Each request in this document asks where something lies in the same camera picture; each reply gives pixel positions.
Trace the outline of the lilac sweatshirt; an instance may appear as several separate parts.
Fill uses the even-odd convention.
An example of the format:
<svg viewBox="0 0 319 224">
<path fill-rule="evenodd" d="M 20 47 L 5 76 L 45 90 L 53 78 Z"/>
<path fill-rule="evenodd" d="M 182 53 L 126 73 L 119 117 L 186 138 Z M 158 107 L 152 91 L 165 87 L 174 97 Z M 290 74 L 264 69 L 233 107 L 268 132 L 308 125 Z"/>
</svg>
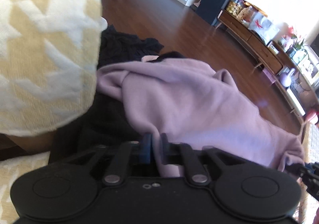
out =
<svg viewBox="0 0 319 224">
<path fill-rule="evenodd" d="M 142 62 L 126 67 L 118 80 L 97 73 L 97 90 L 123 103 L 136 132 L 153 136 L 163 177 L 182 174 L 177 165 L 162 163 L 163 133 L 172 143 L 187 143 L 196 150 L 218 148 L 279 171 L 304 161 L 298 136 L 262 118 L 228 71 L 214 71 L 205 62 L 186 58 Z"/>
</svg>

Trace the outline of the black clothes pile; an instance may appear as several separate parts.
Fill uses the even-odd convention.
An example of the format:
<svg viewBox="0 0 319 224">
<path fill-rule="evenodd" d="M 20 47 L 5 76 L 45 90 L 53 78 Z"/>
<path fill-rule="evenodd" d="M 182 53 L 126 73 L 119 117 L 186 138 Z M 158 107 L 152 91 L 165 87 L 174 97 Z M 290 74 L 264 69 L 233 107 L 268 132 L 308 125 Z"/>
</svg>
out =
<svg viewBox="0 0 319 224">
<path fill-rule="evenodd" d="M 176 51 L 161 54 L 163 45 L 154 38 L 140 39 L 136 35 L 116 31 L 113 25 L 101 35 L 98 76 L 109 73 L 118 80 L 128 66 L 139 66 L 146 55 L 155 55 L 151 63 L 166 58 L 183 58 Z M 128 123 L 124 105 L 113 95 L 96 91 L 94 101 L 86 113 L 57 130 L 49 162 L 57 162 L 98 145 L 118 146 L 138 140 L 138 134 Z"/>
</svg>

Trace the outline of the pink small case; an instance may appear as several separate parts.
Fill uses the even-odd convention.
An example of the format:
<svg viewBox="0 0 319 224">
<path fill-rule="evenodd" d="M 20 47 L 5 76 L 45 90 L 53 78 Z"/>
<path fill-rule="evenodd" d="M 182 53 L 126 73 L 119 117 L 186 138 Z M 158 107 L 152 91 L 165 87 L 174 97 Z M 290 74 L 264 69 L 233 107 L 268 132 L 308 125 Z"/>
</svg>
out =
<svg viewBox="0 0 319 224">
<path fill-rule="evenodd" d="M 318 122 L 318 111 L 309 110 L 305 115 L 305 121 L 316 125 Z"/>
</svg>

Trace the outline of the white flat box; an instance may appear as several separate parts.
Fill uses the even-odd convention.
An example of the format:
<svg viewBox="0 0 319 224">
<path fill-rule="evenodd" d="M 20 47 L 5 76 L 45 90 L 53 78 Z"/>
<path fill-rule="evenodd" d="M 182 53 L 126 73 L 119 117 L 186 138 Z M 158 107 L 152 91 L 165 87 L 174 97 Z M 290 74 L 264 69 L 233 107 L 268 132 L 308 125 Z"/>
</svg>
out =
<svg viewBox="0 0 319 224">
<path fill-rule="evenodd" d="M 290 88 L 286 88 L 285 92 L 293 110 L 296 111 L 299 116 L 305 116 L 305 110 L 303 109 L 296 95 L 294 95 L 293 91 Z"/>
</svg>

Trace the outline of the long wooden TV cabinet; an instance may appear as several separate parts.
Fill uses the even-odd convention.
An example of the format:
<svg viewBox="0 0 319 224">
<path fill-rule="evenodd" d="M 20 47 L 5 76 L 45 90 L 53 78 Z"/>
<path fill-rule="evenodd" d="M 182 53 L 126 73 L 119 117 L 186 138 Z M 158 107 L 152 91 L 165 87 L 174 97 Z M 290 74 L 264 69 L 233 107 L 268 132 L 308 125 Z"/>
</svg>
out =
<svg viewBox="0 0 319 224">
<path fill-rule="evenodd" d="M 263 66 L 269 71 L 270 75 L 275 79 L 276 86 L 281 90 L 287 101 L 286 88 L 281 85 L 279 76 L 281 73 L 286 72 L 286 70 L 295 68 L 290 89 L 298 98 L 305 113 L 312 109 L 318 110 L 318 98 L 315 91 L 307 79 L 303 77 L 299 67 L 282 51 L 279 45 L 274 44 L 275 48 L 279 50 L 279 54 L 275 54 L 271 48 L 262 43 L 262 40 L 256 34 L 248 30 L 247 27 L 226 10 L 221 10 L 217 19 L 219 22 L 216 28 L 222 25 L 225 26 L 230 35 L 257 60 L 255 67 Z"/>
</svg>

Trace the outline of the purple kettlebell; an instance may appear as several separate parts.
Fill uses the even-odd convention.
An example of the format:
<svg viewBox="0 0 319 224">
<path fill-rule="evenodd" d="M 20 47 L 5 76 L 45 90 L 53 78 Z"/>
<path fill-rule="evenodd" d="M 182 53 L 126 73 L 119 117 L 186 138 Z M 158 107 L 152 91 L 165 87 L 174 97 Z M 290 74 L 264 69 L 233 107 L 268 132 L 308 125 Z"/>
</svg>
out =
<svg viewBox="0 0 319 224">
<path fill-rule="evenodd" d="M 295 68 L 291 68 L 289 72 L 283 72 L 279 76 L 279 81 L 284 88 L 289 88 L 292 82 L 292 75 L 295 73 Z"/>
</svg>

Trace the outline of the gold framed photo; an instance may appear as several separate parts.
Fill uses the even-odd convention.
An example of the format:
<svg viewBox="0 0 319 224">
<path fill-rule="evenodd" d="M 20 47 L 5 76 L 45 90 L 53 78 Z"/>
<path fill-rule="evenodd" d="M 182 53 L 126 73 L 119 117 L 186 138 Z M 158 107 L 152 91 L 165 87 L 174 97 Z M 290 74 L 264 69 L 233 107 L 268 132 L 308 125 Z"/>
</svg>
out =
<svg viewBox="0 0 319 224">
<path fill-rule="evenodd" d="M 298 67 L 303 77 L 313 85 L 318 81 L 318 56 L 309 45 L 303 47 L 302 51 L 304 57 L 298 63 Z"/>
</svg>

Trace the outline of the pink flower pot plant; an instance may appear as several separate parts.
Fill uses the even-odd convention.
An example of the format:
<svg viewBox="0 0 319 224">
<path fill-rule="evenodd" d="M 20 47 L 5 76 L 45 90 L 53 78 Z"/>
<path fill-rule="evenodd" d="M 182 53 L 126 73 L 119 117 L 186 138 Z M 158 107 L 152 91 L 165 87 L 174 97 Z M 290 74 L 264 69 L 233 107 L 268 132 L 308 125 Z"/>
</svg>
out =
<svg viewBox="0 0 319 224">
<path fill-rule="evenodd" d="M 297 51 L 303 48 L 304 39 L 301 39 L 301 36 L 298 36 L 297 31 L 291 26 L 288 27 L 287 32 L 282 35 L 277 43 L 286 52 L 288 57 L 293 58 Z"/>
</svg>

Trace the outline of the white gift bag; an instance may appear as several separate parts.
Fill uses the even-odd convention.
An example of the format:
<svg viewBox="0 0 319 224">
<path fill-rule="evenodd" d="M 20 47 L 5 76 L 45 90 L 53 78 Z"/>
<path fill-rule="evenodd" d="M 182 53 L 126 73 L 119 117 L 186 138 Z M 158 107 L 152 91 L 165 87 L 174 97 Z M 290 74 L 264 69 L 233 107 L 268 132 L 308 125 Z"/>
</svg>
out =
<svg viewBox="0 0 319 224">
<path fill-rule="evenodd" d="M 248 29 L 255 32 L 265 44 L 268 44 L 280 29 L 262 13 L 257 12 L 249 23 Z"/>
</svg>

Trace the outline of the jar of yellow snacks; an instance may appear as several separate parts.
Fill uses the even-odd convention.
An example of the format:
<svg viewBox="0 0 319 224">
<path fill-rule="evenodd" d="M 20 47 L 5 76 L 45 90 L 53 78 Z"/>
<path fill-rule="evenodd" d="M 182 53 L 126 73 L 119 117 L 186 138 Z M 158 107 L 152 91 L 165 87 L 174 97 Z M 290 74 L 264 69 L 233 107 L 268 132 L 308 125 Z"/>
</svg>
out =
<svg viewBox="0 0 319 224">
<path fill-rule="evenodd" d="M 233 16 L 238 16 L 244 6 L 244 0 L 229 0 L 226 11 Z"/>
</svg>

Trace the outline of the yellow white patterned cushion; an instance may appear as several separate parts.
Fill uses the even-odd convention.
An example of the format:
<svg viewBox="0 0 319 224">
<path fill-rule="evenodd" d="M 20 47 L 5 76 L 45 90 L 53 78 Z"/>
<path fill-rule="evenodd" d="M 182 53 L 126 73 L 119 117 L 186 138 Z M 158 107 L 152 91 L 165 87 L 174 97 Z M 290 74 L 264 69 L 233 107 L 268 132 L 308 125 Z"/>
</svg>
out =
<svg viewBox="0 0 319 224">
<path fill-rule="evenodd" d="M 1 133 L 37 136 L 92 105 L 101 0 L 1 0 Z"/>
</svg>

